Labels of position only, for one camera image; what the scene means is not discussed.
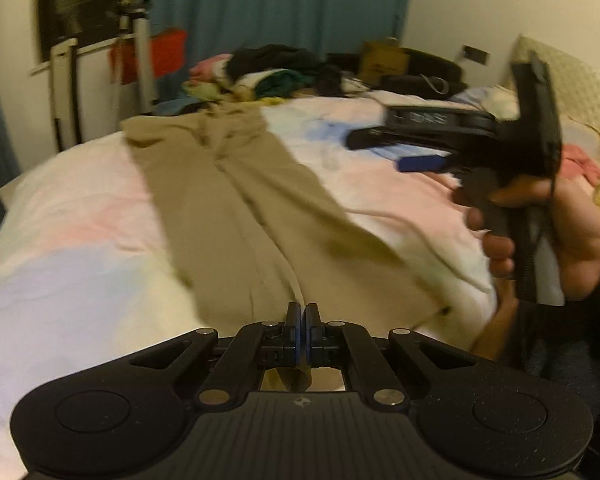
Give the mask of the person's right hand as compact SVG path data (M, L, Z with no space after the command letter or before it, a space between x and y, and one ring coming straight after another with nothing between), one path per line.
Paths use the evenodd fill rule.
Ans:
M550 208L554 228L554 251L560 284L569 301L600 300L600 208L576 184L521 176L491 194L495 205ZM486 234L482 249L496 278L499 307L517 307L513 276L515 244L507 237Z

